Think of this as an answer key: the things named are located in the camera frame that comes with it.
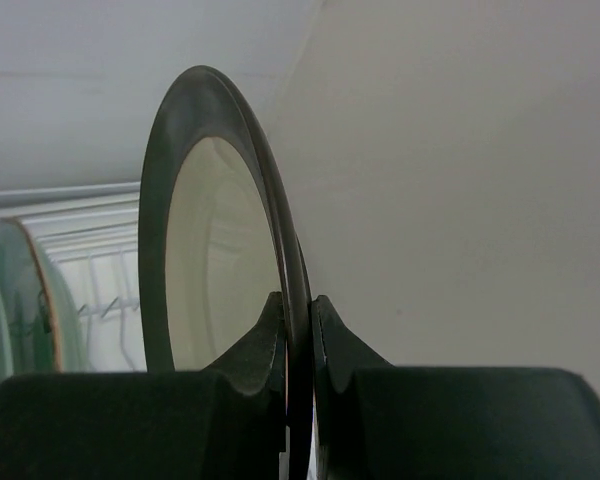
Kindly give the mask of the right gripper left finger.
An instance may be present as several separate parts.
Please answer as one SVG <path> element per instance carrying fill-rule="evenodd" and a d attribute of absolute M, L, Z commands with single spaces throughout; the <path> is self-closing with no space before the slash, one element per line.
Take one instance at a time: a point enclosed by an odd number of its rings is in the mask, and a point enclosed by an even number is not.
<path fill-rule="evenodd" d="M 0 383 L 0 479 L 280 479 L 284 375 L 272 293 L 200 371 L 11 377 Z"/>

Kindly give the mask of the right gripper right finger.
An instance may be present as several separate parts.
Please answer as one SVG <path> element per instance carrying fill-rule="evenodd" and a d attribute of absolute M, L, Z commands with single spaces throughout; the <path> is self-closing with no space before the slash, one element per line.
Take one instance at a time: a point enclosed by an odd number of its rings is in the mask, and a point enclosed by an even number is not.
<path fill-rule="evenodd" d="M 552 368 L 395 366 L 311 306 L 320 479 L 600 479 L 600 399 Z"/>

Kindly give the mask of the grey rimmed plate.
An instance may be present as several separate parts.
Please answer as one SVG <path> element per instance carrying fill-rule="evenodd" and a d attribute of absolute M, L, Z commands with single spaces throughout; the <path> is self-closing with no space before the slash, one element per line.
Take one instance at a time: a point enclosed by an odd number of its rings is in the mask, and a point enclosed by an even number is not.
<path fill-rule="evenodd" d="M 177 77 L 143 164 L 138 274 L 159 460 L 190 479 L 303 479 L 312 435 L 310 294 L 266 136 L 209 66 Z"/>

